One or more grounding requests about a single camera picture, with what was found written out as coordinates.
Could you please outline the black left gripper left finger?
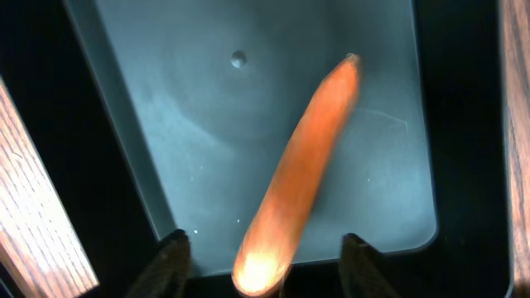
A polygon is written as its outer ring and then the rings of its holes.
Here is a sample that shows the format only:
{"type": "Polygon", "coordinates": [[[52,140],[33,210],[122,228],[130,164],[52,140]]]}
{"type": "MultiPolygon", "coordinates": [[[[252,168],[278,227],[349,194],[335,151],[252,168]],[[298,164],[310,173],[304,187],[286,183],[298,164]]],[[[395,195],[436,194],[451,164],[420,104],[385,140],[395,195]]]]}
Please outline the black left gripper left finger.
{"type": "Polygon", "coordinates": [[[126,298],[181,298],[191,273],[186,232],[177,229],[160,243],[157,253],[128,288],[126,298]]]}

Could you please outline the orange carrot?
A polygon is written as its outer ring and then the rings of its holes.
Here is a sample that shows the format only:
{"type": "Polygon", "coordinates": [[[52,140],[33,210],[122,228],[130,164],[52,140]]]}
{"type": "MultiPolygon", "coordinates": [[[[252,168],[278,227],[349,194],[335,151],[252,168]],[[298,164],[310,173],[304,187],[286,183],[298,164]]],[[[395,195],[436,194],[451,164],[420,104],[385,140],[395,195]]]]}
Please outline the orange carrot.
{"type": "Polygon", "coordinates": [[[360,58],[347,55],[319,84],[289,139],[235,258],[246,297],[271,295],[286,277],[325,168],[359,100],[360,58]]]}

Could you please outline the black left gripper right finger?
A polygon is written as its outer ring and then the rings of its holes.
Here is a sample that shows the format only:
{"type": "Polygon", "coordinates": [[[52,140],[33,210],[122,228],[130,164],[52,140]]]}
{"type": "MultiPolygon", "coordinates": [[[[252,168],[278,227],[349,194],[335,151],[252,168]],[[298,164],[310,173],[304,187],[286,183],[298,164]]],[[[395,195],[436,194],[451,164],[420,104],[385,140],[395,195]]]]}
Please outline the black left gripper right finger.
{"type": "Polygon", "coordinates": [[[375,250],[354,233],[341,243],[339,274],[346,298],[401,298],[376,265],[375,250]]]}

